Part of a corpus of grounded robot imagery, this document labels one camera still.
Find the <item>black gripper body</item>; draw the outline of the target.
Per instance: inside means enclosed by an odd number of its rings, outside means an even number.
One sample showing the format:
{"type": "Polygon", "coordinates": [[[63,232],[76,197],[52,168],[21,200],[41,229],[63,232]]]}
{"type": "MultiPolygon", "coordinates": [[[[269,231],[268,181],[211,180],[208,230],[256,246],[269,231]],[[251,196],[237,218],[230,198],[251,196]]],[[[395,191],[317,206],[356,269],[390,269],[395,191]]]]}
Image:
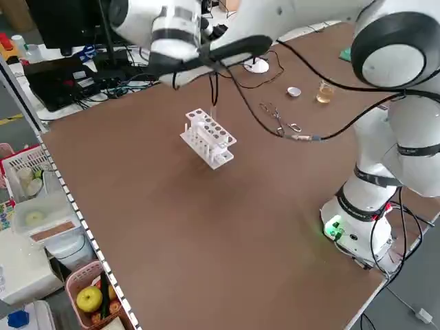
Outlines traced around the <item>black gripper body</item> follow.
{"type": "Polygon", "coordinates": [[[201,38],[203,41],[213,41],[220,38],[228,27],[224,24],[213,25],[207,19],[201,19],[201,38]]]}

